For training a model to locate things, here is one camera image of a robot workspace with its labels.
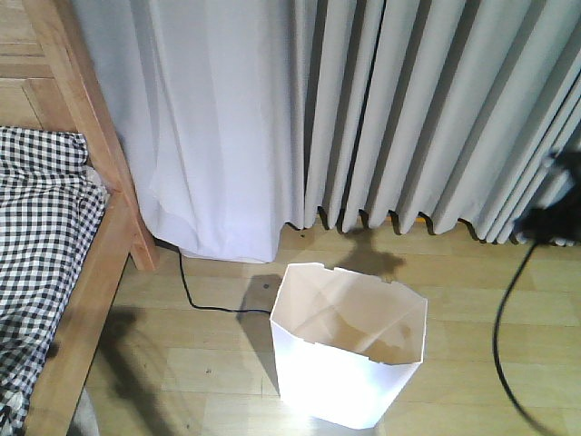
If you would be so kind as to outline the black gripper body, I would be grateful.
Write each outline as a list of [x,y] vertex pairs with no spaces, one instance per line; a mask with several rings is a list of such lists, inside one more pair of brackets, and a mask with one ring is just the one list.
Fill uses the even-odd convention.
[[580,242],[580,152],[562,152],[555,163],[565,169],[573,186],[556,203],[546,208],[532,208],[517,220],[516,234],[535,243],[551,243],[562,239]]

